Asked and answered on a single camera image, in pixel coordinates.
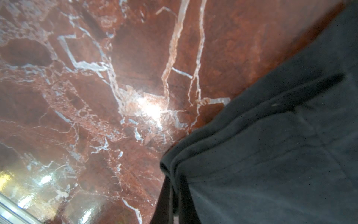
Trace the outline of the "black shirt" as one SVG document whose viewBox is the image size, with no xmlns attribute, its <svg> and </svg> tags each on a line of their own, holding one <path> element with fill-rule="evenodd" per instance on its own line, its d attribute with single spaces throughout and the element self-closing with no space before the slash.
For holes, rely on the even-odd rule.
<svg viewBox="0 0 358 224">
<path fill-rule="evenodd" d="M 358 221 L 358 3 L 160 161 L 201 224 Z"/>
</svg>

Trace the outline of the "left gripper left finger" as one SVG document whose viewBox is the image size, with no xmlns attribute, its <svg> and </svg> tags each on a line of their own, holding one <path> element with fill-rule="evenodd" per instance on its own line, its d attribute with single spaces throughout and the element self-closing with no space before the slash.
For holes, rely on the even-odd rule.
<svg viewBox="0 0 358 224">
<path fill-rule="evenodd" d="M 150 224 L 172 224 L 172 186 L 166 176 Z"/>
</svg>

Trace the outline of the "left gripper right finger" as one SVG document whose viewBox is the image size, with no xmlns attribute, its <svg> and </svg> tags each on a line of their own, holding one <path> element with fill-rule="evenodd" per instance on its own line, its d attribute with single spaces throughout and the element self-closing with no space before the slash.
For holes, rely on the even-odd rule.
<svg viewBox="0 0 358 224">
<path fill-rule="evenodd" d="M 178 209 L 180 224 L 201 224 L 184 175 L 180 176 Z"/>
</svg>

